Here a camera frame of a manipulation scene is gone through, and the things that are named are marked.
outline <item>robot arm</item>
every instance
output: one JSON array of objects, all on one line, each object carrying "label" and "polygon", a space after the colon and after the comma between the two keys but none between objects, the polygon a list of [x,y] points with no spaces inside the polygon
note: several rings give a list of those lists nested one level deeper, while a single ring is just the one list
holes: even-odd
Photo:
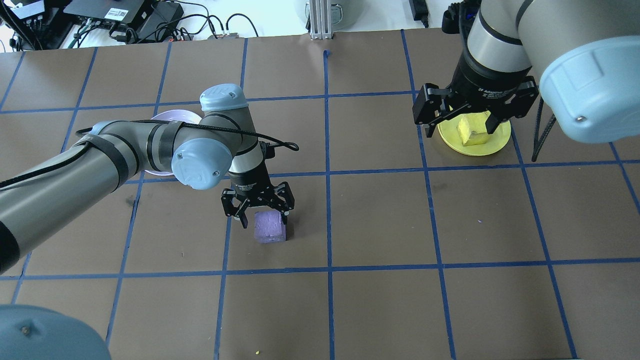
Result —
[{"label": "robot arm", "polygon": [[640,134],[640,13],[636,0],[484,0],[452,6],[443,30],[460,32],[451,84],[425,84],[413,106],[427,127],[489,110],[487,131],[523,117],[540,92],[563,131],[581,142]]},{"label": "robot arm", "polygon": [[214,86],[200,102],[199,125],[101,122],[68,151],[0,185],[0,274],[140,170],[172,171],[197,190],[216,186],[228,172],[235,186],[222,195],[228,217],[246,228],[246,208],[269,206],[285,223],[294,198],[286,182],[271,184],[264,160],[276,146],[297,145],[258,141],[236,85]]}]

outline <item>yellow plate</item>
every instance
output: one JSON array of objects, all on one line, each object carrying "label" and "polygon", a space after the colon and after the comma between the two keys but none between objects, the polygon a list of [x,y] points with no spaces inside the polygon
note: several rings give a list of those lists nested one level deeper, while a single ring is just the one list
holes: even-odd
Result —
[{"label": "yellow plate", "polygon": [[501,123],[491,135],[489,141],[479,145],[462,146],[462,140],[458,134],[458,123],[462,115],[438,124],[438,131],[442,140],[460,154],[469,156],[485,156],[494,154],[509,142],[511,137],[511,123]]}]

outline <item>power adapter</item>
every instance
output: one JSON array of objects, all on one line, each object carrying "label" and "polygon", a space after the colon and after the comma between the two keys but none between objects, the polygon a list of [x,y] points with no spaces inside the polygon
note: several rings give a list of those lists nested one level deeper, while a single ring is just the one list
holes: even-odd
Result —
[{"label": "power adapter", "polygon": [[425,28],[429,27],[429,7],[427,0],[409,0],[411,14],[415,21],[421,21]]}]

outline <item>cable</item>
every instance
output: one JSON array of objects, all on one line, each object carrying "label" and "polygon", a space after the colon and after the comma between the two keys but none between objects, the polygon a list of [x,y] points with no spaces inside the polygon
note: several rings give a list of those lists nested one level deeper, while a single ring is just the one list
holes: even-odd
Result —
[{"label": "cable", "polygon": [[[162,121],[162,120],[134,120],[132,122],[142,122],[142,123],[149,123],[149,124],[166,124],[166,121]],[[208,131],[221,131],[223,133],[234,133],[234,134],[240,134],[240,135],[247,135],[247,136],[255,136],[257,138],[263,138],[263,139],[267,139],[270,140],[272,142],[275,142],[278,144],[277,147],[286,147],[289,150],[292,151],[299,151],[300,147],[298,146],[298,144],[294,143],[294,142],[284,142],[282,140],[278,140],[276,138],[273,138],[269,135],[264,135],[264,134],[260,134],[260,133],[255,133],[253,131],[246,131],[246,130],[239,130],[239,129],[230,129],[228,127],[219,127],[219,126],[209,126],[209,125],[201,125],[201,124],[188,124],[188,123],[183,123],[182,126],[184,127],[190,127],[192,129],[200,129],[200,130],[208,130]]]},{"label": "cable", "polygon": [[538,160],[538,155],[542,150],[542,145],[544,145],[545,140],[551,132],[551,128],[556,123],[556,116],[551,115],[551,119],[549,119],[549,122],[547,122],[547,126],[545,126],[545,129],[542,131],[542,135],[538,138],[538,134],[540,133],[540,120],[542,118],[542,107],[544,103],[545,101],[542,99],[542,97],[540,97],[540,102],[538,103],[538,113],[536,114],[535,134],[533,138],[533,155],[531,155],[531,161],[534,163]]},{"label": "cable", "polygon": [[89,33],[92,32],[93,30],[97,29],[98,27],[100,27],[100,24],[101,23],[98,23],[98,24],[92,26],[89,30],[86,30],[85,32],[80,33],[80,35],[84,35],[84,36],[82,37],[82,39],[80,39],[80,41],[78,41],[78,49],[80,48],[80,45],[82,45],[82,43],[84,42],[86,37],[89,36]]},{"label": "cable", "polygon": [[228,19],[227,19],[227,31],[229,31],[229,20],[231,20],[234,16],[242,16],[245,19],[249,20],[249,24],[251,24],[251,27],[253,28],[253,31],[255,32],[255,37],[259,38],[260,35],[258,35],[258,31],[255,29],[255,26],[253,25],[253,21],[251,21],[251,19],[249,19],[249,16],[243,14],[243,13],[235,13],[233,15],[231,15]]},{"label": "cable", "polygon": [[84,155],[90,148],[89,144],[83,146],[83,148],[78,151],[77,154],[73,155],[69,159],[63,160],[57,164],[49,165],[48,167],[39,168],[38,170],[34,170],[32,172],[28,172],[27,174],[22,174],[16,177],[13,177],[9,180],[0,181],[0,189],[6,188],[7,186],[20,183],[22,181],[32,179],[36,176],[44,175],[46,173],[58,170],[60,168],[66,167],[67,165],[73,163],[75,160],[78,160],[82,155]]},{"label": "cable", "polygon": [[25,28],[24,24],[19,24],[21,20],[18,19],[17,16],[15,16],[13,10],[11,10],[4,3],[4,1],[0,1],[0,17],[4,18],[5,21],[8,23],[8,25],[14,30],[14,32],[16,32],[19,37],[23,38],[23,40],[26,41],[27,44],[29,44],[33,50],[44,49],[42,47],[42,44],[40,43],[40,39],[38,39],[35,33],[33,33],[33,38],[35,39],[35,43],[31,41],[31,39],[26,35],[26,32],[24,32],[24,28]]},{"label": "cable", "polygon": [[147,40],[148,38],[150,38],[150,37],[152,37],[152,36],[153,36],[153,37],[156,37],[159,31],[162,31],[162,30],[164,30],[164,29],[167,29],[167,28],[169,28],[169,26],[170,26],[170,25],[172,25],[172,24],[177,24],[178,22],[180,22],[180,21],[182,21],[182,20],[184,20],[184,19],[188,19],[188,18],[190,18],[190,17],[203,17],[203,18],[205,18],[205,19],[206,19],[206,21],[207,21],[205,24],[203,24],[203,26],[200,28],[200,30],[198,30],[198,31],[197,31],[196,33],[194,33],[194,34],[197,34],[197,33],[201,32],[201,31],[204,29],[204,26],[206,26],[207,24],[209,24],[210,26],[212,26],[212,27],[213,27],[213,24],[211,23],[210,18],[206,17],[205,15],[199,14],[199,13],[194,13],[194,14],[187,15],[187,16],[185,16],[185,17],[181,17],[181,18],[179,18],[179,19],[175,19],[175,20],[173,20],[173,21],[167,22],[166,24],[163,24],[162,26],[161,26],[161,24],[162,24],[162,23],[158,24],[158,26],[159,26],[159,27],[158,27],[154,32],[152,32],[151,34],[149,34],[149,35],[145,36],[144,38],[141,38],[141,39],[140,39],[139,41],[137,41],[135,44],[140,44],[140,43],[142,43],[142,41]]},{"label": "cable", "polygon": [[[80,32],[85,31],[90,27],[91,27],[91,21],[86,20],[78,27],[78,30],[76,30],[76,34],[80,34]],[[67,46],[67,49],[73,49],[74,46],[76,46],[77,42],[78,42],[78,38],[74,35],[74,39],[71,40],[71,43],[69,44],[69,46]]]}]

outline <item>grid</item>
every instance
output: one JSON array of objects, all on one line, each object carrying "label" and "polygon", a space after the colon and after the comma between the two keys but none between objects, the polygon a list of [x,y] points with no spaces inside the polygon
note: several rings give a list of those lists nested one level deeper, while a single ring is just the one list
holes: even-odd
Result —
[{"label": "grid", "polygon": [[[312,177],[324,177],[326,180],[326,251],[327,251],[327,266],[317,266],[317,267],[297,267],[297,268],[260,268],[260,269],[251,269],[251,270],[231,270],[228,269],[228,253],[230,248],[230,235],[232,222],[230,219],[227,219],[227,226],[225,232],[225,244],[224,244],[224,255],[223,255],[223,264],[221,270],[211,270],[211,271],[188,271],[188,272],[126,272],[125,266],[127,263],[127,257],[129,255],[129,247],[131,246],[131,238],[133,234],[134,224],[136,221],[136,214],[138,212],[138,204],[140,202],[140,197],[142,194],[143,186],[147,183],[159,183],[159,182],[170,182],[176,181],[174,178],[145,178],[144,174],[140,175],[140,178],[135,181],[128,181],[127,184],[137,185],[136,196],[134,205],[132,207],[131,219],[129,222],[129,228],[127,232],[127,238],[125,242],[125,247],[123,249],[122,255],[122,263],[120,265],[120,271],[118,273],[112,274],[56,274],[56,275],[27,275],[26,270],[29,266],[29,261],[31,258],[31,254],[27,255],[26,260],[24,262],[24,266],[22,267],[22,273],[17,279],[17,285],[15,287],[15,292],[13,294],[12,303],[16,303],[18,299],[18,295],[20,293],[20,288],[25,280],[49,280],[49,279],[116,279],[117,286],[115,290],[115,297],[113,300],[113,307],[111,310],[109,327],[106,334],[106,341],[109,344],[111,340],[111,335],[113,333],[113,326],[115,322],[116,313],[118,311],[118,301],[120,298],[120,291],[122,289],[123,279],[133,279],[133,278],[153,278],[153,277],[198,277],[198,276],[216,276],[220,277],[220,295],[218,298],[218,312],[216,317],[216,332],[215,332],[215,340],[214,340],[214,358],[217,359],[220,352],[220,344],[221,344],[221,333],[224,325],[223,318],[223,309],[225,306],[225,288],[226,281],[228,275],[252,275],[252,274],[293,274],[293,273],[324,273],[327,276],[327,292],[328,292],[328,339],[329,339],[329,357],[330,359],[336,358],[336,350],[335,350],[335,329],[334,329],[334,288],[333,288],[333,275],[336,272],[364,272],[364,271],[383,271],[383,270],[436,270],[438,272],[438,279],[440,283],[440,292],[442,296],[442,305],[444,312],[444,320],[446,333],[449,342],[449,352],[452,359],[458,358],[456,356],[456,343],[455,343],[455,329],[452,327],[451,320],[451,312],[449,308],[449,299],[447,296],[447,283],[445,281],[445,269],[462,269],[462,268],[506,268],[506,267],[520,267],[520,266],[545,266],[548,270],[548,274],[552,283],[554,296],[557,302],[557,308],[559,310],[559,314],[561,317],[562,325],[564,328],[564,333],[566,335],[566,341],[568,343],[568,348],[570,350],[570,354],[573,358],[578,358],[578,353],[576,351],[576,346],[573,341],[572,332],[570,329],[570,323],[567,319],[567,315],[565,313],[565,306],[563,304],[563,298],[561,296],[561,292],[558,286],[558,282],[556,279],[556,273],[554,270],[555,266],[558,265],[587,265],[587,264],[615,264],[615,263],[640,263],[640,258],[585,258],[585,259],[552,259],[549,253],[549,249],[547,247],[547,243],[545,240],[545,233],[543,230],[543,226],[540,220],[540,216],[538,214],[538,209],[536,207],[536,198],[534,196],[534,192],[532,191],[532,186],[529,181],[529,176],[527,171],[531,168],[540,168],[540,167],[588,167],[588,166],[596,166],[596,165],[617,165],[620,168],[626,186],[628,187],[628,196],[631,197],[633,203],[635,204],[636,211],[640,214],[640,202],[638,200],[638,196],[634,190],[632,185],[632,181],[630,176],[627,173],[627,170],[624,165],[628,164],[638,164],[640,160],[622,160],[616,146],[613,143],[610,143],[611,152],[613,153],[614,159],[612,161],[573,161],[573,162],[555,162],[555,163],[526,163],[523,161],[522,153],[518,146],[518,140],[516,138],[515,132],[512,130],[512,138],[513,145],[515,147],[515,152],[518,158],[518,163],[505,164],[505,165],[465,165],[465,166],[447,166],[447,167],[430,167],[428,165],[428,158],[426,156],[425,146],[421,135],[420,128],[417,128],[417,136],[419,141],[420,148],[420,158],[422,162],[421,167],[412,167],[412,168],[375,168],[368,170],[331,170],[330,162],[331,162],[331,149],[330,149],[330,99],[339,98],[339,97],[376,97],[376,96],[386,96],[386,95],[409,95],[411,94],[415,99],[417,94],[416,86],[414,84],[413,70],[412,70],[412,62],[410,58],[410,51],[407,46],[407,40],[405,36],[405,32],[403,30],[400,31],[401,39],[402,39],[402,47],[404,49],[404,57],[406,59],[406,71],[409,76],[409,82],[407,86],[410,87],[410,90],[405,91],[392,91],[392,92],[365,92],[365,93],[348,93],[348,94],[330,94],[329,87],[329,61],[328,59],[331,56],[330,50],[323,51],[323,74],[324,74],[324,93],[318,95],[301,95],[301,96],[285,96],[285,97],[256,97],[248,99],[250,102],[256,101],[283,101],[283,100],[296,100],[296,99],[323,99],[324,100],[324,136],[325,136],[325,170],[324,172],[288,172],[288,173],[279,173],[273,174],[272,177],[303,177],[303,176],[312,176]],[[247,50],[248,50],[248,40],[244,39],[243,44],[243,57],[242,57],[242,65],[241,65],[241,86],[244,86],[244,75],[246,69],[247,62]],[[92,58],[90,64],[88,66],[88,70],[84,77],[84,83],[82,85],[82,89],[80,91],[79,97],[77,98],[76,105],[72,108],[45,108],[45,109],[34,109],[34,110],[2,110],[9,93],[12,89],[12,86],[17,77],[18,71],[22,62],[24,60],[25,54],[22,53],[15,71],[13,72],[13,76],[9,82],[8,88],[4,93],[2,98],[2,102],[0,103],[0,115],[2,114],[12,114],[12,113],[38,113],[38,112],[55,112],[55,111],[73,111],[73,115],[71,118],[71,122],[68,125],[67,134],[65,140],[63,142],[63,147],[61,151],[67,148],[68,141],[72,132],[72,128],[74,126],[74,122],[76,120],[76,116],[78,111],[81,110],[102,110],[102,109],[117,109],[117,108],[133,108],[133,107],[147,107],[152,106],[154,108],[154,115],[158,113],[158,108],[160,106],[176,106],[176,105],[193,105],[198,104],[197,101],[182,101],[182,102],[162,102],[161,96],[163,92],[164,80],[167,72],[167,68],[170,61],[170,55],[172,51],[172,44],[169,43],[167,46],[166,57],[164,59],[164,67],[161,75],[160,85],[157,91],[156,101],[153,103],[142,103],[142,104],[126,104],[126,105],[110,105],[110,106],[81,106],[81,102],[83,99],[84,91],[87,87],[87,83],[89,81],[90,75],[92,73],[92,68],[96,59],[97,54],[100,49],[95,48],[93,50]],[[449,172],[449,171],[475,171],[475,170],[489,170],[489,169],[520,169],[522,173],[522,179],[524,182],[524,186],[526,188],[527,196],[531,205],[531,211],[533,213],[535,225],[538,231],[538,235],[540,237],[541,246],[544,253],[544,260],[541,261],[499,261],[499,262],[479,262],[479,263],[446,263],[442,259],[442,254],[440,250],[440,242],[438,239],[438,226],[436,221],[436,211],[433,200],[432,186],[430,175],[436,172]],[[426,184],[426,194],[428,199],[428,207],[429,207],[429,218],[431,219],[431,230],[433,232],[433,240],[435,246],[435,255],[436,262],[435,263],[424,263],[424,264],[405,264],[405,265],[360,265],[360,266],[334,266],[333,265],[333,256],[332,256],[332,176],[335,175],[347,175],[347,174],[385,174],[385,173],[423,173],[424,180]],[[8,281],[15,280],[14,277],[8,276],[0,276],[0,281]]]}]

